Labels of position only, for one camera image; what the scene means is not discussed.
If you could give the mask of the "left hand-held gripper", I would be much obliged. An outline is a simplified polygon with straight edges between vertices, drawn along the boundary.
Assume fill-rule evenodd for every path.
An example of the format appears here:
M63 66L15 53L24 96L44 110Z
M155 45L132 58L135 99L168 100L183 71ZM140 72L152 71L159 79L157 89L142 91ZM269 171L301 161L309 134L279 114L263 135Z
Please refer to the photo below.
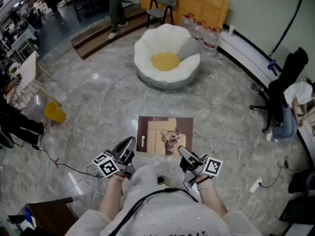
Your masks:
M128 137L116 145L115 151L106 150L105 153L101 153L93 159L92 163L106 178L116 173L122 173L130 180L135 173L135 168L132 164L135 144L136 138Z

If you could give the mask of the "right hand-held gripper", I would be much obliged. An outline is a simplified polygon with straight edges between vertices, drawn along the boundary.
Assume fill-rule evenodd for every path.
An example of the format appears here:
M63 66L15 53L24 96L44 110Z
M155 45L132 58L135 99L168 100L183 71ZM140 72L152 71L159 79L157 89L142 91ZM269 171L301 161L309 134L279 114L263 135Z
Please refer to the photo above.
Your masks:
M182 156L180 167L184 172L184 183L187 187L192 188L199 175L205 174L213 178L219 174L223 161L208 155L199 157L184 146L179 146L178 151Z

